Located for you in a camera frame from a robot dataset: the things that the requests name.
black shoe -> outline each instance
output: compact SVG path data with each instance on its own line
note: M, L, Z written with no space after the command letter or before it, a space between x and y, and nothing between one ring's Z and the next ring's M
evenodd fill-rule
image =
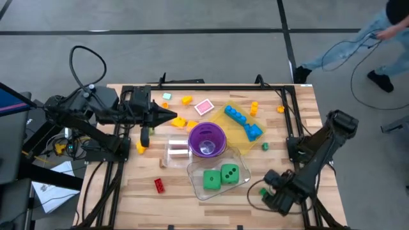
M296 68L293 74L294 84L305 84L305 82L307 81L307 77L311 72L312 70L309 70L302 66Z
M390 82L388 75L378 75L372 70L367 76L384 91L390 93L394 90L394 85Z

monitor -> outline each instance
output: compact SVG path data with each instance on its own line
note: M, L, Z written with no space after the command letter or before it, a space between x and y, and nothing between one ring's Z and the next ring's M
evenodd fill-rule
M34 102L0 82L0 117L35 107Z

jeans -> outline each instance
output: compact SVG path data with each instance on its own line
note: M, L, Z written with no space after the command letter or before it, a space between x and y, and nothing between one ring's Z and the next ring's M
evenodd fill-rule
M368 50L369 46L379 42L379 40L374 37L374 34L385 30L390 26L392 26L392 24L389 22L389 19L386 16L386 11L382 10L382 12L379 13L371 23L358 32L358 34L352 40L354 42L340 43L327 54L316 58L314 61L303 63L301 65L304 68L314 70L318 67L333 63L334 61L345 60L353 55L356 49L358 49L357 52ZM405 30L399 32L395 37L382 41L380 45L385 45L391 41L399 41L402 43L405 51L398 57L395 63L389 66L381 66L377 68L375 73L378 75L385 74L391 77L393 75L403 73L409 69L409 29L406 28Z

blue toy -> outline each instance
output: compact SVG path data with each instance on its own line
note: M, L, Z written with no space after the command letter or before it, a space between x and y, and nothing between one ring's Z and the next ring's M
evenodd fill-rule
M224 113L244 127L245 133L250 142L255 141L257 137L263 134L263 131L256 124L246 124L247 118L242 116L241 113L237 112L230 105L226 106Z
M226 108L224 109L224 113L226 113L230 118L241 125L244 125L247 121L247 118L245 116L242 116L241 113L237 112L230 105L226 106Z

pink card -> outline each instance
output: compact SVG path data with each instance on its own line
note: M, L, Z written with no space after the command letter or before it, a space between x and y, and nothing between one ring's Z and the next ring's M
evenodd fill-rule
M209 101L209 99L206 99L197 104L194 108L200 116L203 116L207 112L211 111L214 108L214 105Z

